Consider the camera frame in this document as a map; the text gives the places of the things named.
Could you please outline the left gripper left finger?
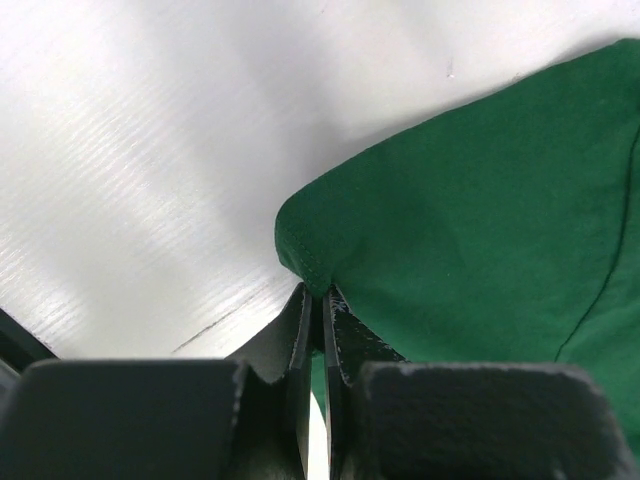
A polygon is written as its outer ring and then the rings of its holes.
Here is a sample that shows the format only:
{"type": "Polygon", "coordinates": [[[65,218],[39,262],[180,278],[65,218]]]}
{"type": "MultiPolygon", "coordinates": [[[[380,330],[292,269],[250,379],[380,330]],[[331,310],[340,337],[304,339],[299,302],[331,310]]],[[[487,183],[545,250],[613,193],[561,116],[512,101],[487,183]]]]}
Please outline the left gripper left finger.
{"type": "Polygon", "coordinates": [[[312,298],[223,359],[61,360],[1,318],[5,479],[303,479],[312,298]]]}

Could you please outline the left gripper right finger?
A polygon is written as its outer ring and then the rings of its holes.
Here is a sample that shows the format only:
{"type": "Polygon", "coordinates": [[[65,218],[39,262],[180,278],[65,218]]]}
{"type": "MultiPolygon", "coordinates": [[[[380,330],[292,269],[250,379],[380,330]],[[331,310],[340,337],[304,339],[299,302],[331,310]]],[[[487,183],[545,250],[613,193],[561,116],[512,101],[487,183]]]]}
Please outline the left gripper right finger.
{"type": "Polygon", "coordinates": [[[322,301],[333,479],[635,479],[600,388],[553,363],[411,363],[322,301]]]}

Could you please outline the dark green t-shirt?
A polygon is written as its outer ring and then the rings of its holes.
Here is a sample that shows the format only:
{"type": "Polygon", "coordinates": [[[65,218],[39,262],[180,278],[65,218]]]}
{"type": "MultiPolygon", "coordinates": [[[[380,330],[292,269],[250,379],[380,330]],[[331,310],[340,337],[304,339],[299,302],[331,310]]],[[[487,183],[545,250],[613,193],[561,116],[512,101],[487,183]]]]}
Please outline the dark green t-shirt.
{"type": "Polygon", "coordinates": [[[288,199],[280,261],[415,361],[577,364],[639,416],[639,43],[389,138],[288,199]]]}

